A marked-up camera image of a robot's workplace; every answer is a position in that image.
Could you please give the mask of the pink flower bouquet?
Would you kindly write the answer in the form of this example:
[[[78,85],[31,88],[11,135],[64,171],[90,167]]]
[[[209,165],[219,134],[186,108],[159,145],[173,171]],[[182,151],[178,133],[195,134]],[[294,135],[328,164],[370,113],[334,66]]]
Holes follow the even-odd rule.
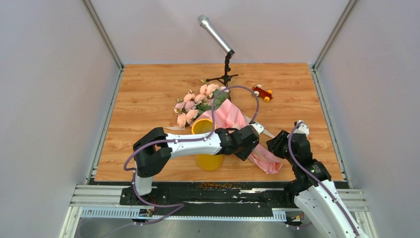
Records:
[[[176,126],[171,130],[184,130],[193,126],[195,121],[211,119],[211,106],[214,97],[224,89],[217,84],[202,83],[199,91],[188,90],[188,93],[176,99],[174,113],[177,116]],[[243,115],[240,109],[229,99],[230,91],[223,91],[216,99],[214,106],[215,127],[217,128],[243,128],[250,122],[250,118]],[[248,159],[262,169],[266,174],[276,174],[282,167],[282,162],[260,144],[253,150]]]

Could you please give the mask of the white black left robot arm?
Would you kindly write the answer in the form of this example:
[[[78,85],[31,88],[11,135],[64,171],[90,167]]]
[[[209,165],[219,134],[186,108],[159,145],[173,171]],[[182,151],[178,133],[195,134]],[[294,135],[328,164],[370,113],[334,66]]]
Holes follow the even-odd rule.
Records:
[[[188,155],[235,155],[246,160],[259,144],[264,127],[253,122],[244,128],[217,128],[202,134],[165,133],[162,127],[152,129],[133,145],[135,160],[133,199],[140,205],[152,198],[153,177],[170,159]]]

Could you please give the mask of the white printed ribbon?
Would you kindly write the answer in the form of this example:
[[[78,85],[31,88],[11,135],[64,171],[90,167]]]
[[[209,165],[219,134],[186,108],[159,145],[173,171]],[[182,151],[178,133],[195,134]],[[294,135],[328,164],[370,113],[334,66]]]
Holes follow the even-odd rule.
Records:
[[[246,122],[248,122],[248,123],[251,122],[251,118],[249,118],[248,116],[243,115],[243,117],[244,117],[244,119],[245,119]],[[275,137],[272,133],[270,133],[269,131],[267,131],[265,129],[265,127],[262,124],[260,124],[260,123],[257,123],[256,122],[255,125],[254,125],[254,127],[261,134],[265,134],[265,135],[267,135],[270,138],[274,138]],[[169,126],[169,127],[165,127],[165,129],[168,129],[168,130],[185,130],[185,128],[179,128],[177,126]]]

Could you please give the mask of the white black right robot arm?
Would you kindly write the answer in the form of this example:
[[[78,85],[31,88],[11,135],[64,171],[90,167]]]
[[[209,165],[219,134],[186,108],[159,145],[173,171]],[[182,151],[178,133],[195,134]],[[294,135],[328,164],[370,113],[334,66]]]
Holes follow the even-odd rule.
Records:
[[[366,238],[340,198],[325,166],[313,158],[306,134],[282,130],[267,141],[268,151],[286,159],[295,180],[285,184],[284,203],[298,207],[325,238]]]

